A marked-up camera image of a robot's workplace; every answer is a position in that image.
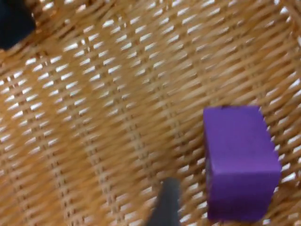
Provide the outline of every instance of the purple foam block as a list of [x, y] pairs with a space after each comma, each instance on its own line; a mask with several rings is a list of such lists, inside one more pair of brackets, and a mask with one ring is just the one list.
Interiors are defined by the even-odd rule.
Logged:
[[204, 127], [208, 218], [261, 219], [281, 165], [259, 107], [207, 108]]

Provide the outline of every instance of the basket weave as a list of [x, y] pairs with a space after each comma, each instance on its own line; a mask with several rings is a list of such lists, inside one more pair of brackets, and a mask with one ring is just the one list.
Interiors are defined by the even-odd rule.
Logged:
[[141, 225], [168, 176], [183, 225], [211, 225], [203, 108], [248, 104], [284, 166], [254, 225], [301, 224], [301, 2], [27, 3], [36, 32], [0, 52], [0, 225]]

